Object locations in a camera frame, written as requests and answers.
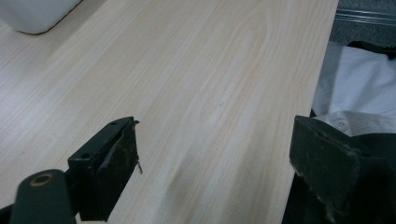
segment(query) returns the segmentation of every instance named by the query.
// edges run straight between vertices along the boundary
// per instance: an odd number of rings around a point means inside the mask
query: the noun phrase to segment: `hole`
[[[52,178],[53,178],[53,175],[51,175],[51,174],[44,174],[44,175],[36,176],[32,181],[30,181],[30,186],[40,187],[40,186],[46,185],[51,181]]]
[[[81,157],[82,159],[89,159],[90,156],[91,156],[90,153],[84,153],[84,154],[82,154],[80,157]]]

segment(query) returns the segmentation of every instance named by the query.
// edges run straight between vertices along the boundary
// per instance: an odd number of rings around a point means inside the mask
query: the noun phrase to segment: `clamp jaw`
[[[108,123],[69,159],[69,170],[46,170],[24,179],[16,202],[0,210],[0,223],[107,221],[138,165],[133,117]]]

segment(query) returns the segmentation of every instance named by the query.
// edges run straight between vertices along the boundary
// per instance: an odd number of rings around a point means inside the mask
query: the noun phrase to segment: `light wood grain surface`
[[[144,173],[109,223],[280,223],[335,0],[85,0],[43,35],[0,22],[0,206],[113,119]]]

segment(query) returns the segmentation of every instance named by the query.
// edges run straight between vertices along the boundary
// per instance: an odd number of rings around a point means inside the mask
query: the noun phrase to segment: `white fabric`
[[[338,131],[356,136],[366,133],[396,133],[396,118],[351,111],[340,111],[316,117]]]
[[[330,42],[312,108],[396,116],[396,60]]]
[[[349,136],[396,133],[396,60],[330,42],[312,108]]]

